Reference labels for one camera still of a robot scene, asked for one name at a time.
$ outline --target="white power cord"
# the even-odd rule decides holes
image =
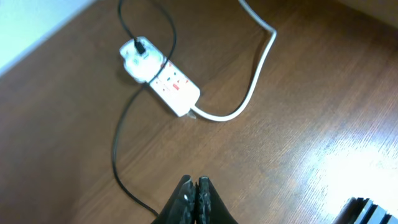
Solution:
[[[268,52],[269,52],[269,50],[271,49],[272,44],[274,43],[274,41],[275,41],[275,39],[276,39],[276,35],[277,35],[276,30],[275,30],[273,27],[271,27],[270,25],[268,25],[265,21],[263,21],[263,20],[250,8],[250,6],[246,3],[245,0],[238,0],[238,1],[239,1],[239,3],[242,5],[242,7],[246,10],[246,12],[248,12],[249,15],[250,15],[261,27],[263,27],[265,30],[268,30],[272,35],[271,35],[271,38],[269,39],[269,42],[268,42],[266,48],[264,49],[264,51],[263,51],[263,53],[262,53],[262,55],[261,55],[260,61],[259,61],[258,65],[257,65],[257,68],[256,68],[256,72],[254,73],[254,76],[253,76],[253,81],[252,81],[251,84],[250,84],[249,91],[248,91],[248,93],[247,93],[245,99],[243,100],[241,106],[239,106],[239,108],[238,108],[236,111],[234,111],[233,113],[231,113],[231,114],[229,114],[229,115],[226,115],[226,116],[216,116],[216,115],[208,114],[208,113],[202,111],[201,109],[197,108],[195,105],[191,108],[191,109],[192,109],[196,114],[198,114],[199,116],[201,116],[201,117],[203,117],[203,118],[206,118],[206,119],[209,119],[209,120],[211,120],[211,121],[229,121],[229,120],[231,120],[231,119],[234,119],[235,117],[237,117],[239,114],[242,113],[242,111],[243,111],[243,110],[245,109],[245,107],[248,105],[248,103],[249,103],[249,101],[250,101],[250,99],[251,99],[251,97],[252,97],[252,95],[253,95],[253,92],[254,92],[254,89],[255,89],[255,87],[256,87],[257,81],[258,81],[258,79],[259,79],[259,75],[260,75],[260,72],[261,72],[261,68],[262,68],[262,66],[263,66],[263,64],[264,64],[264,61],[266,60],[266,57],[267,57],[267,55],[268,55]]]

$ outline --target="white power strip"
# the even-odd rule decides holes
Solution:
[[[166,104],[175,112],[177,116],[183,116],[190,110],[196,112],[203,118],[212,121],[229,121],[245,109],[248,105],[251,96],[256,87],[256,83],[260,76],[262,65],[270,51],[272,44],[276,39],[277,32],[274,28],[263,21],[245,2],[245,0],[238,0],[242,7],[248,14],[265,30],[272,35],[266,45],[262,56],[257,65],[256,71],[249,91],[239,106],[233,113],[226,116],[216,116],[208,114],[195,106],[200,96],[199,88],[192,83],[187,76],[185,76],[172,62],[168,62],[165,68],[161,71],[159,76],[152,80],[155,74],[159,71],[162,64],[165,62],[165,57],[152,43],[145,37],[138,37],[137,40],[143,44],[146,52],[140,55],[135,46],[134,40],[125,43],[121,49],[120,54],[124,58],[124,68],[126,71],[138,82],[147,82],[152,89],[166,102]]]

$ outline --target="wooden floor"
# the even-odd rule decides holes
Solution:
[[[248,3],[279,32],[249,106],[212,123],[143,93],[121,136],[123,182],[160,211],[182,175],[208,175],[239,223],[331,223],[352,196],[398,215],[397,31],[330,1]],[[162,4],[197,105],[230,113],[269,35],[237,1]],[[116,6],[98,1],[0,79],[0,223],[153,220],[111,172],[115,125],[139,88],[119,57],[128,37]],[[149,1],[123,12],[169,51]]]

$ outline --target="wood grain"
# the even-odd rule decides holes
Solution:
[[[269,35],[234,1],[162,1],[172,61],[198,106],[234,110]],[[240,223],[331,223],[352,196],[398,215],[397,32],[331,1],[249,1],[279,36],[247,109],[176,118],[154,94],[129,112],[118,167],[160,211],[182,175],[208,175]],[[111,172],[113,132],[139,86],[118,56],[117,1],[98,1],[0,79],[1,223],[150,223]],[[126,22],[165,54],[147,1]]]

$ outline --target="black cable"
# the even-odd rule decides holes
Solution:
[[[123,22],[123,19],[121,17],[121,5],[123,3],[123,0],[119,0],[119,8],[118,8],[118,14],[119,14],[119,18],[121,21],[122,26],[124,27],[124,29],[126,30],[127,34],[134,40],[136,40],[136,38],[133,36],[133,34],[130,32],[130,30],[126,27],[126,25]],[[155,80],[159,74],[162,72],[162,70],[164,69],[164,67],[167,65],[167,62],[169,62],[171,56],[173,55],[174,49],[175,49],[175,45],[177,44],[177,31],[175,29],[174,26],[174,22],[171,18],[171,16],[167,13],[167,11],[157,2],[153,1],[152,2],[162,13],[163,15],[167,18],[167,20],[169,21],[172,30],[173,30],[173,46],[170,50],[169,55],[166,58],[166,61],[163,63],[163,66],[160,68],[160,70],[156,73],[156,75],[148,82],[148,84],[143,84],[140,89],[138,89],[131,97],[130,100],[126,103],[122,114],[120,115],[118,124],[116,126],[116,130],[115,130],[115,134],[113,137],[113,146],[112,146],[112,170],[113,170],[113,175],[114,178],[116,180],[116,182],[119,184],[120,188],[122,188],[122,190],[124,191],[124,193],[126,193],[130,198],[133,199],[133,201],[137,202],[139,205],[141,205],[142,207],[144,207],[145,209],[147,209],[148,211],[152,212],[156,217],[159,216],[159,214],[150,206],[148,206],[147,204],[145,204],[144,202],[142,202],[141,200],[139,200],[136,196],[134,196],[132,193],[130,193],[130,191],[128,191],[128,189],[123,185],[123,183],[121,182],[120,178],[119,178],[119,174],[118,174],[118,170],[116,168],[116,155],[118,153],[118,142],[119,142],[119,136],[120,136],[120,132],[121,132],[121,128],[124,122],[124,119],[126,118],[127,112],[130,108],[130,106],[132,105],[133,101],[137,98],[137,96],[144,90],[144,88],[149,85],[153,80]]]

